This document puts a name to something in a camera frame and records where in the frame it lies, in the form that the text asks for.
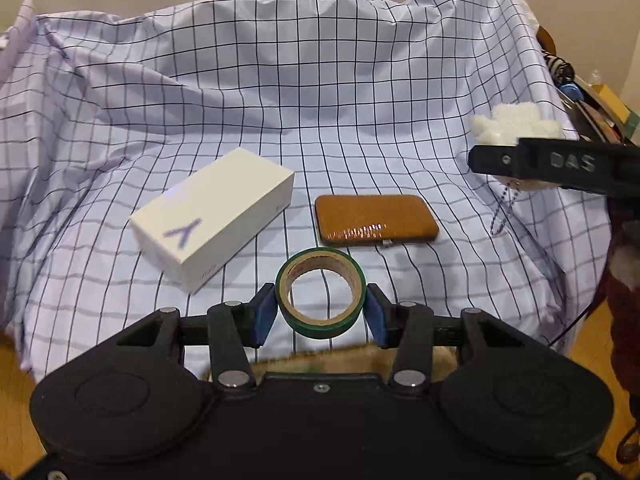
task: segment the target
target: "tape roll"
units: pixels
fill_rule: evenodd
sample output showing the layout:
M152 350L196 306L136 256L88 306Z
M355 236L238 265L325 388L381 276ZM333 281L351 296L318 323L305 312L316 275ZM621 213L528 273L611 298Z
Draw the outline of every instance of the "tape roll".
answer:
M351 289L349 306L329 319L305 316L289 301L294 280L316 269L337 272ZM348 330L362 310L365 290L364 275L358 264L343 252L329 248L313 248L295 254L282 266L276 278L276 299L284 319L293 330L312 339L328 339Z

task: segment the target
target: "metal screw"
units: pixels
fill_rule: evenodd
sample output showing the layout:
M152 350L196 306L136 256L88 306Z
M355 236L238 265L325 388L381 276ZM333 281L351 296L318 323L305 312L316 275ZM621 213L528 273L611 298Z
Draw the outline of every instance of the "metal screw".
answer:
M400 370L394 374L394 381L402 386L420 386L427 377L418 370Z
M237 388L249 382L249 375L242 370L227 370L218 376L218 382L229 388Z
M325 383L314 384L314 391L319 394L325 394L331 389L331 386Z

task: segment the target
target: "black cable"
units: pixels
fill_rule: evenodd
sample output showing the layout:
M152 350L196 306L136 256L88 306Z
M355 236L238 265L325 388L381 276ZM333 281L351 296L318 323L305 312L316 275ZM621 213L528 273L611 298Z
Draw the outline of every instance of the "black cable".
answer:
M629 447L625 451L626 441L638 430L640 430L640 424L632 427L627 434L622 437L622 440L620 440L616 448L616 460L621 464L631 464L638 460L638 456L640 456L640 446L638 446L638 444L629 444Z
M584 315L589 311L589 307L585 308L579 315L578 317L576 317L571 323L569 323L569 325L567 326L567 328L565 328L564 330L562 330L561 334L556 337L551 343L549 343L547 346L551 347L553 345L555 345L558 341L560 341L566 334L567 332L569 332L569 330L571 330L576 323L578 323L578 321L580 321Z

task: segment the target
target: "cardboard box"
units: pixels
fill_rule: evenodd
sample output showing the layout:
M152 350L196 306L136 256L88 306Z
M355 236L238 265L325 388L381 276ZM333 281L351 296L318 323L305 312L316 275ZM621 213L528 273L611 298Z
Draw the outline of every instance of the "cardboard box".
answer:
M603 101L609 105L609 108L611 108L611 111L615 113L620 122L622 124L626 123L626 120L629 118L630 111L618 96L613 93L613 90L611 90L607 85L593 85L591 88L593 88Z
M198 290L291 202L294 173L237 148L133 213L143 255Z

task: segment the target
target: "grid-pattern cloth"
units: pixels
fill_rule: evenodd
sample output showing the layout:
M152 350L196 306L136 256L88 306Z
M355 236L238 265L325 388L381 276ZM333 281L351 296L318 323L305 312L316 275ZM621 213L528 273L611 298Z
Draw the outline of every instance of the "grid-pattern cloth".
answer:
M319 245L313 204L330 193L430 204L434 243L348 250L393 300L451 316L478 307L556 338L600 278L604 200L547 189L519 194L510 209L504 187L466 164L470 117L500 103L537 102L575 135L524 9L523 0L202 0L121 20L36 18L25 7L9 36L21 52L0 59L15 65L0 89L1 314L23 366L39 380L162 306L197 315L248 300L288 257ZM140 256L127 219L237 146L296 171L292 203L185 294ZM337 287L313 272L296 282L294 302L334 316L349 299ZM249 355L368 339L362 317L314 341L278 316ZM207 359L193 349L186 364L199 372Z

